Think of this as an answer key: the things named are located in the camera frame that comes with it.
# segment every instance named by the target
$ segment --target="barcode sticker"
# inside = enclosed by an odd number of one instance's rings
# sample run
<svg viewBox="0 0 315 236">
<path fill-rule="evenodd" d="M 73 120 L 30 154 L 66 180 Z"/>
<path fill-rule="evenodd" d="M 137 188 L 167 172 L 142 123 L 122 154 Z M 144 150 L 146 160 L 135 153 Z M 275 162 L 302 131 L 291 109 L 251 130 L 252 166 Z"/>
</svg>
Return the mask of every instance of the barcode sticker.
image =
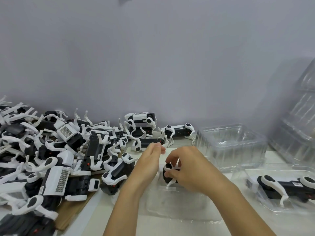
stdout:
<svg viewBox="0 0 315 236">
<path fill-rule="evenodd" d="M 41 186 L 41 187 L 39 188 L 38 194 L 42 194 L 43 191 L 44 191 L 44 186 Z"/>
<path fill-rule="evenodd" d="M 295 186 L 299 186 L 299 187 L 303 187 L 303 185 L 301 183 L 298 182 L 292 182 Z"/>
</svg>

